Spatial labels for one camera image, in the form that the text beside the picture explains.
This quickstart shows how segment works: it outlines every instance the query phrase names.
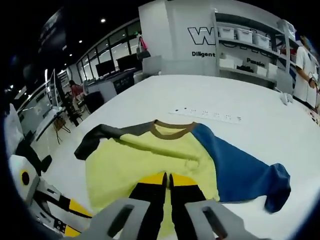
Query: power strip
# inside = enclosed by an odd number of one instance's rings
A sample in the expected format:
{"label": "power strip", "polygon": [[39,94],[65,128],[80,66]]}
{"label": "power strip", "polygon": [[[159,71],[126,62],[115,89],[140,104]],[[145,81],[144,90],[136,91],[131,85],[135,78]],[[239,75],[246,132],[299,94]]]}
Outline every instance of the power strip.
{"label": "power strip", "polygon": [[199,110],[188,107],[178,107],[169,112],[170,114],[184,115],[189,117],[196,117],[201,119],[210,119],[221,121],[229,124],[241,124],[243,118],[239,115],[232,115],[229,113],[222,113],[219,111]]}

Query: blue sleeve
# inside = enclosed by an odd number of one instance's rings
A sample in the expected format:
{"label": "blue sleeve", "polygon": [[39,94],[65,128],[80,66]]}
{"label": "blue sleeve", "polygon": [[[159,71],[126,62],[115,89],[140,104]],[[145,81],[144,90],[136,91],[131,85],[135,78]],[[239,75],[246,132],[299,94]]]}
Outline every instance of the blue sleeve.
{"label": "blue sleeve", "polygon": [[268,212],[279,211],[290,192],[290,175],[280,163],[268,166],[250,154],[216,137],[205,125],[198,124],[194,137],[214,161],[221,202],[252,200],[266,195]]}

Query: ceiling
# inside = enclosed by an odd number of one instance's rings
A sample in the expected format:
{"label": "ceiling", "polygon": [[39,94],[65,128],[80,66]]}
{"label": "ceiling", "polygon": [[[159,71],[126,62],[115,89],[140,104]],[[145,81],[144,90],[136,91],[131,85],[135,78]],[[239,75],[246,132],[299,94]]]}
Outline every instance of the ceiling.
{"label": "ceiling", "polygon": [[[26,80],[23,76],[25,65],[39,61],[39,36],[47,20],[63,7],[63,24],[66,33],[67,48],[61,52],[61,59],[56,66],[71,65],[110,31],[139,16],[138,6],[150,0],[101,1],[101,0],[53,0],[53,1],[16,1],[8,2],[8,16],[5,25],[7,60],[7,85],[21,89]],[[316,8],[309,0],[303,4],[293,4],[288,0],[243,0],[262,8],[276,16],[291,22],[298,30],[304,30],[319,49],[318,23]]]}

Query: computer monitor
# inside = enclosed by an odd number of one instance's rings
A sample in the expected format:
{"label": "computer monitor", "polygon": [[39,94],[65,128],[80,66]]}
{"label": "computer monitor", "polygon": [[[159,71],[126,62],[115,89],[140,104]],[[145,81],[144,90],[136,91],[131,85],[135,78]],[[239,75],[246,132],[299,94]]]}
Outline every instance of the computer monitor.
{"label": "computer monitor", "polygon": [[131,54],[128,56],[121,57],[117,59],[118,67],[121,72],[127,69],[142,69],[142,63],[138,60],[137,54]]}
{"label": "computer monitor", "polygon": [[101,77],[105,74],[109,74],[109,73],[116,70],[115,65],[114,65],[114,61],[112,61],[112,60],[97,64],[97,65],[95,65],[95,68],[96,68],[96,71],[97,71],[99,77]]}

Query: bag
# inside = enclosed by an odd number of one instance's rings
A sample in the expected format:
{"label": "bag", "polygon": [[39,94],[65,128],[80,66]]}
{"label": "bag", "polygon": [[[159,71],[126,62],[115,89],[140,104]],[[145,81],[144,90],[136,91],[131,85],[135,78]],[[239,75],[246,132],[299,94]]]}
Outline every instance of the bag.
{"label": "bag", "polygon": [[139,60],[151,57],[148,47],[141,36],[139,37],[138,47],[136,48],[136,56]]}

